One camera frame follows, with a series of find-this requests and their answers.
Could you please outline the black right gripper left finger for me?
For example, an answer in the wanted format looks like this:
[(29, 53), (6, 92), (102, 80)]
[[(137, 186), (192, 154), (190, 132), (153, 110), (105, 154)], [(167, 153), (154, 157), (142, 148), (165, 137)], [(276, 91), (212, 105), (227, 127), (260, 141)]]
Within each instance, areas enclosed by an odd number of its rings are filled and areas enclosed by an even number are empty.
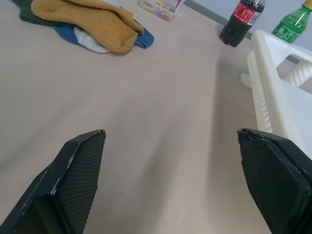
[(81, 234), (98, 188), (106, 133), (84, 133), (61, 148), (0, 226), (2, 234)]

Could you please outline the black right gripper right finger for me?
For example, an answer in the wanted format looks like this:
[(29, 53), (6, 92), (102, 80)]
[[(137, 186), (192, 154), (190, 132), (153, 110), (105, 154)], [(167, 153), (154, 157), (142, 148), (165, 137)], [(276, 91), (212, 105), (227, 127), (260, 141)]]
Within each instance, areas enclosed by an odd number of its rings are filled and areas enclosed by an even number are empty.
[(243, 173), (273, 234), (312, 232), (312, 161), (291, 140), (240, 129)]

